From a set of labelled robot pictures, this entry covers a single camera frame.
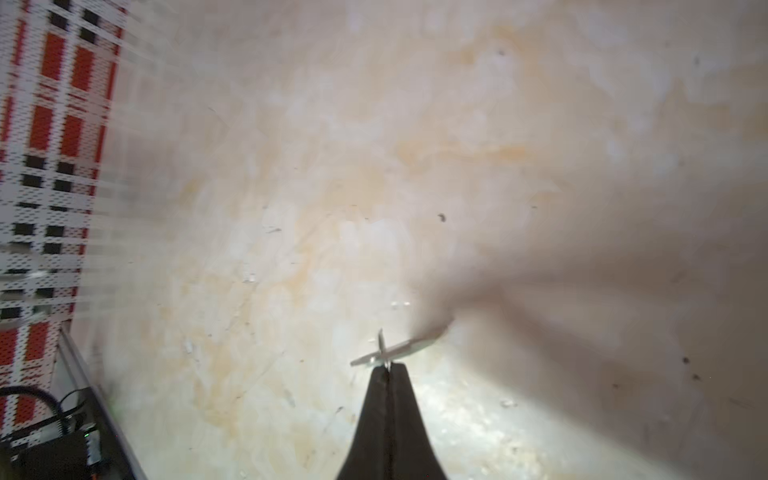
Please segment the small key with teal tag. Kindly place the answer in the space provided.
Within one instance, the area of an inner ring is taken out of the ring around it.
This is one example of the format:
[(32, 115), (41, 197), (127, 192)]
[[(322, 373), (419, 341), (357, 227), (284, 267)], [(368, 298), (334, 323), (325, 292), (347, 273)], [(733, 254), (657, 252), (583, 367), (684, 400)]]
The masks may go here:
[(437, 342), (449, 329), (447, 324), (426, 325), (415, 327), (405, 340), (389, 345), (383, 329), (379, 329), (368, 343), (374, 349), (349, 362), (352, 368), (374, 368), (384, 366), (389, 368), (393, 363), (415, 354)]

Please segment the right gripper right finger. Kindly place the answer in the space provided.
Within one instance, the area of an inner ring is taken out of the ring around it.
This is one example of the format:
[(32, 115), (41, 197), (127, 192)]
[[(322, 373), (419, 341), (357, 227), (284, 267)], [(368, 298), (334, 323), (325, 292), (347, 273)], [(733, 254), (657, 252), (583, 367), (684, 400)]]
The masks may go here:
[(402, 363), (390, 364), (386, 406), (389, 478), (446, 479)]

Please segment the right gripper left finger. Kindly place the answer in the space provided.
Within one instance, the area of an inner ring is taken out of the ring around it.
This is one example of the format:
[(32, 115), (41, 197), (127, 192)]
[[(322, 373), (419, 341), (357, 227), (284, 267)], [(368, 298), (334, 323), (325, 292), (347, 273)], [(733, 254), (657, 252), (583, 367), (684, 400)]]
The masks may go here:
[(390, 478), (388, 394), (389, 372), (384, 366), (375, 367), (371, 371), (355, 434), (338, 479)]

